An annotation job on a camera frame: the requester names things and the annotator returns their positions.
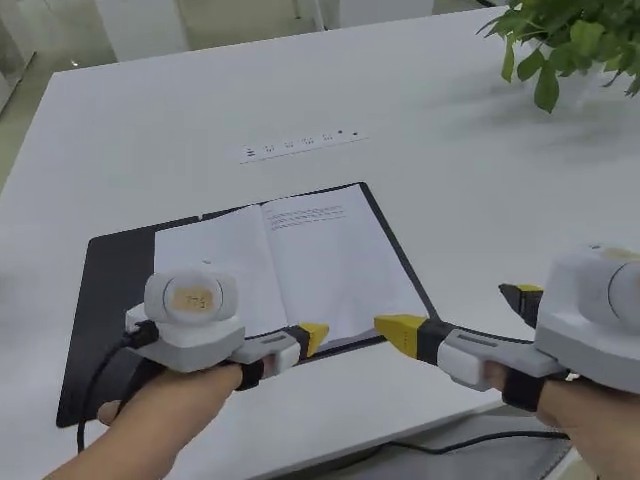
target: black wrist strap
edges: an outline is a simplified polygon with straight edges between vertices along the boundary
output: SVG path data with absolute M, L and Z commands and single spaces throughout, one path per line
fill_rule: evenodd
M 240 364 L 240 368 L 242 368 L 242 383 L 236 391 L 242 392 L 257 387 L 264 376 L 264 361 L 258 360 L 248 365 Z
M 536 412 L 545 382 L 546 378 L 535 378 L 510 368 L 504 382 L 502 401 L 527 412 Z

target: white table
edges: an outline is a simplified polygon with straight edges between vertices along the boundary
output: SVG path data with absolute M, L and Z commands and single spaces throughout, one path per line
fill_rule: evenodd
M 474 35 L 496 13 L 56 74 L 0 197 L 3 478 L 35 478 L 74 453 L 74 432 L 54 418 L 94 236 L 364 180 L 440 313 L 513 336 L 531 333 L 498 283 L 541 283 L 580 242 L 640 247 L 637 102 L 609 92 L 582 116 L 536 110 L 500 79 L 501 41 Z M 229 157 L 342 125 L 371 139 L 249 165 Z M 378 345 L 234 396 L 172 478 L 266 478 L 498 398 Z

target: leaf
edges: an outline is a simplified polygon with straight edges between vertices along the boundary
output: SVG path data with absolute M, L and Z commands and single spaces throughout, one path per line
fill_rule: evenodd
M 570 25 L 574 18 L 579 18 L 582 12 L 582 2 L 576 0 L 555 0 L 549 2 L 549 11 L 545 12 L 549 23 L 546 25 L 549 35 L 553 35 L 561 28 Z
M 565 44 L 561 47 L 554 48 L 549 55 L 549 63 L 559 72 L 566 72 L 572 68 L 575 70 L 576 65 L 573 61 L 573 53 L 571 52 L 570 45 Z
M 502 17 L 496 24 L 493 26 L 489 33 L 485 35 L 486 37 L 490 37 L 491 35 L 495 35 L 496 33 L 501 37 L 506 36 L 511 32 L 520 32 L 528 25 L 527 20 L 520 17 Z
M 501 18 L 502 18 L 502 17 L 496 17 L 496 18 L 493 18 L 493 19 L 489 20 L 487 23 L 485 23 L 485 24 L 482 26 L 482 28 L 480 28 L 480 30 L 478 30 L 478 31 L 476 32 L 476 35 L 477 35 L 477 34 L 479 34 L 480 32 L 482 32 L 483 30 L 486 30 L 486 29 L 487 29 L 487 27 L 489 27 L 489 26 L 493 25 L 494 23 L 497 23 Z
M 540 70 L 540 77 L 538 78 L 538 84 L 536 85 L 534 101 L 538 108 L 551 113 L 556 106 L 556 103 L 558 103 L 559 96 L 560 86 L 558 85 L 558 79 L 556 78 L 556 71 L 551 66 L 551 63 L 545 61 L 542 65 L 542 69 Z
M 518 78 L 523 82 L 529 80 L 542 68 L 543 63 L 544 55 L 540 53 L 539 48 L 536 48 L 531 55 L 521 61 L 520 65 L 518 65 Z
M 619 51 L 620 41 L 615 33 L 605 33 L 600 39 L 596 60 L 598 62 L 607 62 L 615 58 Z
M 609 88 L 611 85 L 613 85 L 615 83 L 615 81 L 618 79 L 618 77 L 622 74 L 622 72 L 618 71 L 616 72 L 616 74 L 613 76 L 613 78 L 611 80 L 609 80 L 607 83 L 605 83 L 603 85 L 604 88 Z
M 576 51 L 572 52 L 571 60 L 575 64 L 576 68 L 582 72 L 586 72 L 593 65 L 593 60 L 591 60 L 591 58 L 585 57 Z
M 618 63 L 618 70 L 626 72 L 627 69 L 633 65 L 633 61 L 636 58 L 636 49 L 631 45 L 625 45 L 620 57 L 620 63 Z
M 578 53 L 589 57 L 598 49 L 598 43 L 604 30 L 605 28 L 599 23 L 588 23 L 584 20 L 578 20 L 573 24 L 569 32 L 571 43 Z
M 640 92 L 640 77 L 636 76 L 636 78 L 633 79 L 633 82 L 631 82 L 631 85 L 629 85 L 625 95 L 627 97 L 635 97 L 638 92 Z
M 605 72 L 613 72 L 615 70 L 618 70 L 621 58 L 622 58 L 622 55 L 618 55 L 617 57 L 612 58 L 607 63 L 605 63 L 604 64 L 604 71 Z
M 513 53 L 513 35 L 507 35 L 507 45 L 504 52 L 504 61 L 502 62 L 502 78 L 511 83 L 511 77 L 513 76 L 513 66 L 516 61 L 515 54 Z

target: black handle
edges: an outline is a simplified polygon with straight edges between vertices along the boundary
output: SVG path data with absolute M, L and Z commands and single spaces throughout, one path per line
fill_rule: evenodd
M 148 358 L 143 358 L 136 367 L 135 372 L 133 372 L 131 380 L 129 380 L 127 388 L 124 391 L 124 395 L 122 396 L 120 405 L 118 406 L 118 414 L 142 387 L 154 378 L 158 377 L 166 369 L 167 367 L 164 365 L 154 362 L 153 360 L 149 360 Z

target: black cable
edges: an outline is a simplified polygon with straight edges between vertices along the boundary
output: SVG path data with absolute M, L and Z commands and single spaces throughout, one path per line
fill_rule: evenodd
M 126 339 L 121 339 L 118 343 L 112 346 L 106 355 L 102 358 L 102 361 L 98 365 L 98 367 L 94 370 L 93 375 L 91 375 L 91 379 L 87 384 L 87 389 L 84 393 L 84 399 L 82 400 L 82 408 L 80 409 L 80 421 L 78 422 L 78 431 L 76 432 L 76 443 L 78 444 L 78 453 L 81 453 L 84 450 L 84 430 L 87 424 L 87 417 L 89 416 L 89 406 L 91 405 L 91 397 L 93 396 L 93 390 L 95 389 L 98 380 L 102 376 L 105 368 L 111 363 L 113 357 L 116 354 L 127 347 Z
M 555 439 L 555 440 L 569 439 L 569 437 L 562 432 L 515 430 L 511 432 L 499 432 L 499 433 L 492 433 L 489 435 L 482 435 L 480 437 L 475 437 L 470 440 L 466 440 L 464 442 L 454 443 L 453 445 L 448 445 L 446 447 L 441 447 L 441 448 L 429 448 L 429 447 L 423 447 L 421 445 L 414 445 L 411 443 L 403 443 L 403 442 L 389 442 L 387 443 L 387 445 L 392 447 L 407 448 L 409 450 L 415 450 L 417 452 L 426 453 L 428 455 L 444 455 L 445 453 L 461 450 L 463 448 L 467 448 L 472 445 L 477 445 L 479 443 L 488 442 L 491 440 L 499 440 L 501 438 L 514 438 L 514 437 L 549 438 L 549 439 Z
M 138 349 L 158 341 L 158 338 L 160 336 L 158 327 L 156 327 L 156 324 L 151 320 L 138 322 L 136 323 L 136 327 L 136 330 L 125 332 L 120 341 L 118 341 L 118 343 L 113 345 L 107 351 L 105 356 L 102 358 L 102 361 L 91 375 L 89 383 L 87 383 L 87 388 L 82 400 L 82 407 L 80 408 L 78 430 L 76 432 L 78 453 L 81 453 L 85 448 L 84 431 L 89 417 L 89 407 L 91 405 L 91 397 L 93 396 L 93 391 L 95 390 L 95 387 L 98 384 L 98 380 L 100 380 L 100 377 L 104 373 L 105 369 L 107 368 L 109 363 L 111 363 L 111 360 L 113 360 L 113 357 L 115 357 L 120 350 L 123 350 L 125 348 Z
M 367 460 L 371 460 L 373 457 L 375 457 L 376 455 L 378 455 L 383 449 L 384 447 L 386 447 L 386 444 L 382 444 L 382 445 L 378 445 L 376 448 L 374 448 L 373 450 L 371 450 L 369 453 L 367 453 L 364 456 L 358 457 L 357 459 L 346 463 L 344 465 L 340 465 L 339 467 L 335 468 L 333 471 L 334 472 L 339 472 L 340 470 L 346 470 L 347 468 L 351 468 L 355 465 L 358 465 L 360 463 L 366 462 Z
M 347 468 L 353 467 L 360 463 L 366 462 L 367 460 L 371 460 L 377 454 L 379 454 L 385 447 L 399 447 L 406 448 L 409 450 L 414 450 L 420 453 L 426 453 L 427 455 L 444 455 L 446 453 L 451 453 L 456 450 L 461 450 L 463 448 L 470 447 L 472 445 L 477 445 L 479 443 L 488 442 L 491 440 L 499 440 L 502 438 L 517 438 L 517 437 L 527 437 L 527 438 L 548 438 L 553 440 L 569 440 L 569 437 L 562 432 L 544 432 L 539 430 L 512 430 L 510 432 L 499 432 L 492 433 L 489 435 L 482 435 L 480 437 L 471 438 L 469 440 L 465 440 L 464 442 L 454 443 L 452 445 L 448 445 L 446 447 L 441 448 L 429 448 L 423 447 L 422 445 L 414 445 L 412 443 L 404 443 L 404 442 L 388 442 L 380 445 L 377 448 L 374 448 L 367 455 L 354 460 L 353 462 L 349 462 L 346 465 L 341 465 L 333 471 L 345 470 Z

